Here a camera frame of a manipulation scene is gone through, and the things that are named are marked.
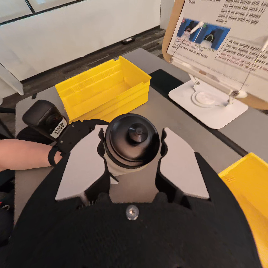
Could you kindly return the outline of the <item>black bottle lid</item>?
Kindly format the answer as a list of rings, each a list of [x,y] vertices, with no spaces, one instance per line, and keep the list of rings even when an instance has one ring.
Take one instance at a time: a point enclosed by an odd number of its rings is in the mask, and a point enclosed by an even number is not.
[[[156,157],[160,138],[151,121],[144,116],[127,113],[109,123],[104,146],[107,155],[117,166],[135,169],[145,166]]]

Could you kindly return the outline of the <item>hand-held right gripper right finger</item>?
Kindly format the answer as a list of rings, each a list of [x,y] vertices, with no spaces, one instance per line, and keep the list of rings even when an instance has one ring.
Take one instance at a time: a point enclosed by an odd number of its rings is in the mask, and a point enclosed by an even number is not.
[[[166,192],[169,199],[177,189],[184,196],[208,200],[210,198],[204,178],[192,147],[169,128],[163,128],[161,157],[158,162],[155,185]]]

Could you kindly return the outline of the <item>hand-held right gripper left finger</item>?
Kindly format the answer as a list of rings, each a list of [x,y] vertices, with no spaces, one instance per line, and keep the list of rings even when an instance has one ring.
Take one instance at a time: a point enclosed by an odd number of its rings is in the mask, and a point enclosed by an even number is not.
[[[104,132],[92,131],[71,150],[56,201],[79,197],[96,201],[100,193],[109,194],[110,177],[104,158]]]

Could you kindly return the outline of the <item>large window with blinds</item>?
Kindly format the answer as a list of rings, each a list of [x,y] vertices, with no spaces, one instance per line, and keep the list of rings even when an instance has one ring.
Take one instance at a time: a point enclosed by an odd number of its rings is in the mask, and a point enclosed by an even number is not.
[[[0,25],[73,5],[83,0],[1,0]]]

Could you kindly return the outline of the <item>person's dark clothing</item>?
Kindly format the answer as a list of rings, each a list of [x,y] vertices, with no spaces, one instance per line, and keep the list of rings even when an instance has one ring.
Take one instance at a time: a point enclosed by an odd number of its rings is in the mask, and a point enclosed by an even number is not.
[[[8,243],[14,226],[15,192],[1,192],[0,200],[0,247]]]

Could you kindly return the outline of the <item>black metal frame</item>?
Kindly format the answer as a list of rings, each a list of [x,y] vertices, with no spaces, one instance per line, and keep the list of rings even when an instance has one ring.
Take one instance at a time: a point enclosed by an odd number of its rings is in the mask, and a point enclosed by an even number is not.
[[[0,113],[15,115],[15,109],[1,107]],[[14,135],[10,132],[7,126],[3,123],[3,121],[0,120],[0,140],[14,139],[14,138],[15,138]]]

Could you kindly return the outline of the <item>yellow plastic bin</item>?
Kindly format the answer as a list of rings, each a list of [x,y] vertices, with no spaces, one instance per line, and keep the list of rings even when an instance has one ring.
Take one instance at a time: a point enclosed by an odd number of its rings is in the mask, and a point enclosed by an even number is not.
[[[248,221],[262,267],[268,267],[268,164],[248,153],[218,176],[233,193]]]
[[[111,122],[148,101],[151,76],[119,56],[55,85],[69,123]]]

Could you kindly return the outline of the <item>person's left forearm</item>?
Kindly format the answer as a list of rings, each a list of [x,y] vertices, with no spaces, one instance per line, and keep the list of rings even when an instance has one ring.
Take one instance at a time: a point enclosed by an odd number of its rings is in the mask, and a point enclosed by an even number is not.
[[[28,170],[51,166],[52,146],[36,142],[4,139],[0,141],[0,171]]]

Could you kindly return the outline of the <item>white plastic bottle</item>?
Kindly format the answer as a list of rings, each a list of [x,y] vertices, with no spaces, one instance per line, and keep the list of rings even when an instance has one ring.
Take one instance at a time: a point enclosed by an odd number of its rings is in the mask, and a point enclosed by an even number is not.
[[[130,168],[123,168],[123,167],[117,165],[116,163],[114,163],[106,153],[104,154],[104,158],[106,159],[106,163],[107,163],[109,172],[115,177],[120,176],[120,175],[124,175],[124,174],[128,174],[128,173],[137,172],[137,171],[144,169],[146,166],[148,166],[148,164],[146,164],[146,165],[143,165],[141,167],[135,167],[133,169],[132,168],[131,169]]]

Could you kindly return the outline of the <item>printed instruction sheet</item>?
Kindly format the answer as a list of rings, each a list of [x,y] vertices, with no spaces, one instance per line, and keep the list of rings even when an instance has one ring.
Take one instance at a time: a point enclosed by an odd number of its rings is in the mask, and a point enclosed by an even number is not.
[[[267,87],[267,1],[185,1],[167,53],[233,88]]]

